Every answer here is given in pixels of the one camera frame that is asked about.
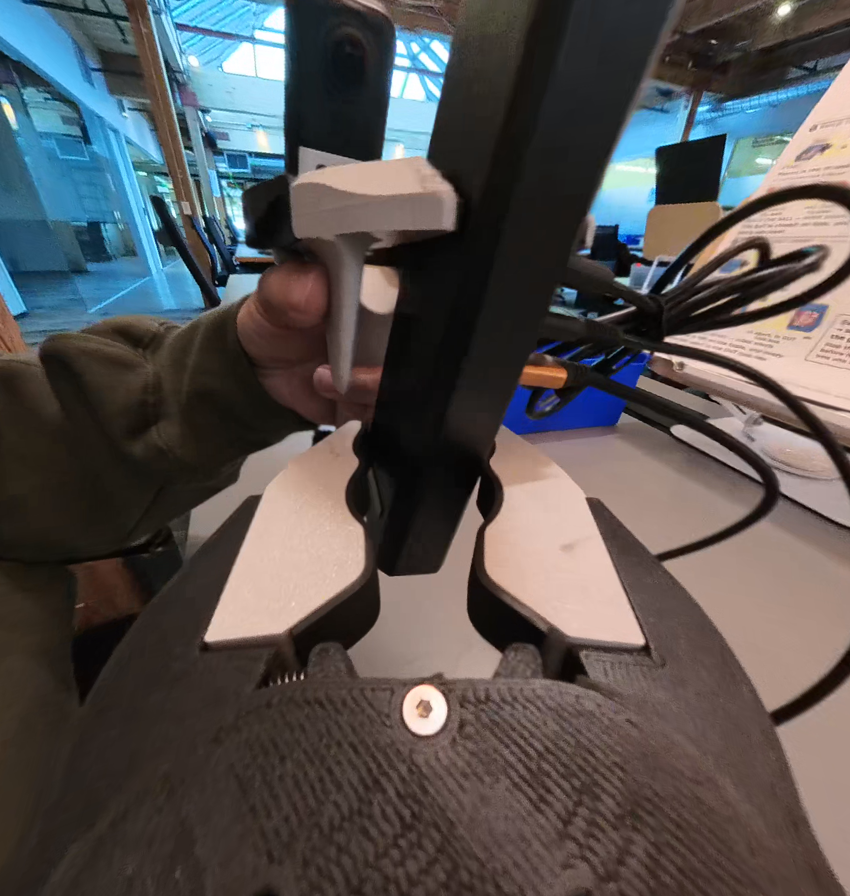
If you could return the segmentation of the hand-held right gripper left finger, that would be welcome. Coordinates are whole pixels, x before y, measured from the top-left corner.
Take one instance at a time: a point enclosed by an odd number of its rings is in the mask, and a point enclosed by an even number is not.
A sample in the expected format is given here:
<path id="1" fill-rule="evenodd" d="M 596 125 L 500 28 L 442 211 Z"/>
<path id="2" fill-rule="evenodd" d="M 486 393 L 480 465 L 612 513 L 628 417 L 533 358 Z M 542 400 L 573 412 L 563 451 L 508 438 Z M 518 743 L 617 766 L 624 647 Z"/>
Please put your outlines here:
<path id="1" fill-rule="evenodd" d="M 350 422 L 264 489 L 204 636 L 209 648 L 353 647 L 380 609 Z"/>

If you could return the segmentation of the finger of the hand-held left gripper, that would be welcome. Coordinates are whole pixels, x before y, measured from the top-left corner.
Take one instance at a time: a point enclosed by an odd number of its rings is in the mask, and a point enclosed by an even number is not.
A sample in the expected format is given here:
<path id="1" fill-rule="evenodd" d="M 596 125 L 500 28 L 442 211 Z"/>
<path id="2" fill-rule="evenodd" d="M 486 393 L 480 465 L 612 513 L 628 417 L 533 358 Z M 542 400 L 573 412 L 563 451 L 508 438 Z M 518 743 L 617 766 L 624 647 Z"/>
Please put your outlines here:
<path id="1" fill-rule="evenodd" d="M 323 167 L 289 187 L 291 229 L 327 271 L 328 364 L 345 394 L 359 367 L 381 367 L 400 292 L 398 263 L 374 264 L 375 250 L 453 233 L 459 197 L 422 158 Z"/>

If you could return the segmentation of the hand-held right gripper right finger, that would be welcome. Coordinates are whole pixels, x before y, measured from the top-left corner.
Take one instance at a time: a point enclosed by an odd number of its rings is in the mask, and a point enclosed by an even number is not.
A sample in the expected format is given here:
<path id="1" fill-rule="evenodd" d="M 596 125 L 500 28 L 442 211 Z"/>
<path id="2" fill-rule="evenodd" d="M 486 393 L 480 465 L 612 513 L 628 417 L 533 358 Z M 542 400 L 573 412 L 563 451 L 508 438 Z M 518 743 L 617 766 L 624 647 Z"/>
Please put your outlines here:
<path id="1" fill-rule="evenodd" d="M 478 494 L 469 616 L 484 639 L 640 651 L 631 600 L 575 481 L 537 447 L 498 431 Z"/>

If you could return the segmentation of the black multiport USB hub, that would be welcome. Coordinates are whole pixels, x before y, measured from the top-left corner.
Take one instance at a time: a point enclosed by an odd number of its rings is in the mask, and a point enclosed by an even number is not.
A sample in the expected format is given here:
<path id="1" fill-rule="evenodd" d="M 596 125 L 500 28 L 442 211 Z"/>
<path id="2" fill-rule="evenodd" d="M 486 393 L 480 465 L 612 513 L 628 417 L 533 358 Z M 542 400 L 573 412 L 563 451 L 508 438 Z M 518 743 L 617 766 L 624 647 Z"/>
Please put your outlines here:
<path id="1" fill-rule="evenodd" d="M 683 2 L 465 2 L 429 162 L 457 230 L 406 250 L 365 458 L 379 570 L 434 574 Z"/>

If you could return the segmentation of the blue plastic bin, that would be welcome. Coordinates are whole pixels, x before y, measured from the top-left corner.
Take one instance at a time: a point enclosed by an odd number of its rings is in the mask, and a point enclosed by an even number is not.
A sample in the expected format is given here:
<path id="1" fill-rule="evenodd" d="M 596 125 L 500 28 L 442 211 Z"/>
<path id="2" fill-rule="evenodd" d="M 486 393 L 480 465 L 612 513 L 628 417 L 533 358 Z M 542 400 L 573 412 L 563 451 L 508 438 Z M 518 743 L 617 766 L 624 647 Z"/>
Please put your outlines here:
<path id="1" fill-rule="evenodd" d="M 567 343 L 541 340 L 538 353 L 578 361 L 586 365 L 598 364 L 600 357 L 578 358 L 575 348 Z M 610 377 L 628 387 L 636 387 L 651 355 L 634 355 L 626 364 L 616 362 Z M 519 434 L 565 432 L 585 428 L 614 427 L 625 408 L 625 400 L 595 388 L 586 388 L 565 405 L 553 390 L 534 390 L 519 386 L 506 410 L 503 425 Z"/>

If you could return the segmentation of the person's left forearm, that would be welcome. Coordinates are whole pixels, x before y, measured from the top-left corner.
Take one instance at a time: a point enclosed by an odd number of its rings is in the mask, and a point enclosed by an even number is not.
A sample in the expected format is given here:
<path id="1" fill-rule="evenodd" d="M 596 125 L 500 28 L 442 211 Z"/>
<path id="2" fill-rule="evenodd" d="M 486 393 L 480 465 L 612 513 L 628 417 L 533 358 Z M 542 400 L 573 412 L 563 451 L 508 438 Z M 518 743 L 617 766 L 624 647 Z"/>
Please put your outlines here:
<path id="1" fill-rule="evenodd" d="M 120 316 L 0 353 L 0 561 L 70 564 L 149 543 L 313 423 L 274 400 L 240 304 L 179 325 Z"/>

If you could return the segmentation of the grey desk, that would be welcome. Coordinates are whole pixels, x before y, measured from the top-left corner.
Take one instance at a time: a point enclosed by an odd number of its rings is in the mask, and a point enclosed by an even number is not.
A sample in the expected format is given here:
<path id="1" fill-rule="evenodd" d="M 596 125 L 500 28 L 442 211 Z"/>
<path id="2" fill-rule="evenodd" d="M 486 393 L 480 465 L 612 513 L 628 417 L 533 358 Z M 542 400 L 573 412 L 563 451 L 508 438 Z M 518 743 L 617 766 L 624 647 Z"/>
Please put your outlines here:
<path id="1" fill-rule="evenodd" d="M 730 647 L 587 499 L 646 637 L 547 635 L 492 678 L 272 647 L 204 699 L 133 883 L 164 894 L 843 894 Z"/>

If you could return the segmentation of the person's left hand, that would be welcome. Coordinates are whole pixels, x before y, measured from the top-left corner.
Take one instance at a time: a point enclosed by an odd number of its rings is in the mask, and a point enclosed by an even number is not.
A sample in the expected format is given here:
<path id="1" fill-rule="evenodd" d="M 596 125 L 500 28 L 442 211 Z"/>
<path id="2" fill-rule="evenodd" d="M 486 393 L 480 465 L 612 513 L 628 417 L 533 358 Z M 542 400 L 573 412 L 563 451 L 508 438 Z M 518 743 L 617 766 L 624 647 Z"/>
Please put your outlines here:
<path id="1" fill-rule="evenodd" d="M 337 389 L 327 358 L 328 312 L 324 268 L 286 262 L 267 270 L 243 301 L 239 341 L 263 389 L 281 406 L 319 425 L 368 423 L 382 369 L 356 367 L 348 389 Z"/>

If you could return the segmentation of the plywood sheet stand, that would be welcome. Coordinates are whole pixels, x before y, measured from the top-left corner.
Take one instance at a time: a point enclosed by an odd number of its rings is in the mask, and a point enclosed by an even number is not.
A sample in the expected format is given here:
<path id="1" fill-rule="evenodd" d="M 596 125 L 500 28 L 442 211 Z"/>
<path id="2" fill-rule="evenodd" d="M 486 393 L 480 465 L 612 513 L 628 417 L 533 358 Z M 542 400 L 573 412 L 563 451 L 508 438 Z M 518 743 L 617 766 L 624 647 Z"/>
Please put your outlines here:
<path id="1" fill-rule="evenodd" d="M 723 216 L 716 202 L 656 204 L 648 213 L 643 235 L 643 258 L 650 263 L 645 286 L 654 285 L 670 263 Z"/>

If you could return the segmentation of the person's green jacket torso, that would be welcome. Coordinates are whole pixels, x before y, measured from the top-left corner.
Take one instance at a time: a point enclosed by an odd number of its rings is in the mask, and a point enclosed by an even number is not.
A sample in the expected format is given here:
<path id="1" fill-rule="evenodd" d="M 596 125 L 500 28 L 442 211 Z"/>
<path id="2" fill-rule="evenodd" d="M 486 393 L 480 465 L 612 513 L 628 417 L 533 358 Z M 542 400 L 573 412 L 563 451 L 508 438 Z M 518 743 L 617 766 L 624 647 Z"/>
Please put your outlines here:
<path id="1" fill-rule="evenodd" d="M 66 568 L 0 562 L 0 875 L 46 801 L 78 706 L 74 608 Z"/>

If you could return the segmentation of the black board panel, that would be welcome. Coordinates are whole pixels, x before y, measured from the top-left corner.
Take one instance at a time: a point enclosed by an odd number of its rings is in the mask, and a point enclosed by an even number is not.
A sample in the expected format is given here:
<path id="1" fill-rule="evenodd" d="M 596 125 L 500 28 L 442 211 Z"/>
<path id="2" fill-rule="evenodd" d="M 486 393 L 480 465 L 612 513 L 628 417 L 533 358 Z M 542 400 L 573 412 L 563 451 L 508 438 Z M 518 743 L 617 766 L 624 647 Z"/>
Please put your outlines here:
<path id="1" fill-rule="evenodd" d="M 655 205 L 716 202 L 726 142 L 726 135 L 721 134 L 657 148 Z"/>

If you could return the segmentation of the printed instruction sheet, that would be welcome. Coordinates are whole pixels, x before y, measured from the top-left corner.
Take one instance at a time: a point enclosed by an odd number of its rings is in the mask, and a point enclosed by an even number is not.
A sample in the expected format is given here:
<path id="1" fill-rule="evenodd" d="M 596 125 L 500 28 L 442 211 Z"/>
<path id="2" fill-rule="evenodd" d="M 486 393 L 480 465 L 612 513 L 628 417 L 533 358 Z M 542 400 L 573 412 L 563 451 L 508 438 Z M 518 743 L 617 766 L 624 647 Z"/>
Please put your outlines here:
<path id="1" fill-rule="evenodd" d="M 793 187 L 850 189 L 850 58 L 792 134 L 753 198 L 770 199 Z M 672 342 L 749 364 L 792 393 L 824 409 L 824 418 L 850 441 L 850 274 L 820 291 L 850 256 L 850 213 L 832 201 L 792 200 L 756 213 L 713 246 L 728 250 L 765 238 L 774 256 L 813 246 L 827 249 L 819 270 L 755 300 L 736 315 L 787 303 L 764 320 L 714 326 Z"/>

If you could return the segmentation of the wooden support post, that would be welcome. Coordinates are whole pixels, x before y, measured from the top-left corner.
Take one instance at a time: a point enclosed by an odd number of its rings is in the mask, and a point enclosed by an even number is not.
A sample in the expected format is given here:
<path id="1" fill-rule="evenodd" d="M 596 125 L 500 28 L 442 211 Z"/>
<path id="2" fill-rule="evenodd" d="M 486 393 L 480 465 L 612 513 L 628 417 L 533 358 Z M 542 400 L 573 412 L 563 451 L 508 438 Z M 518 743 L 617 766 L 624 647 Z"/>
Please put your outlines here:
<path id="1" fill-rule="evenodd" d="M 205 308 L 217 308 L 220 299 L 213 282 L 210 257 L 203 229 L 197 229 L 202 207 L 198 202 L 194 181 L 185 157 L 182 132 L 176 115 L 174 96 L 164 63 L 162 47 L 147 1 L 125 1 L 141 68 L 141 75 L 150 99 L 154 126 L 169 172 L 176 207 L 181 220 L 187 257 L 184 264 L 195 277 Z"/>

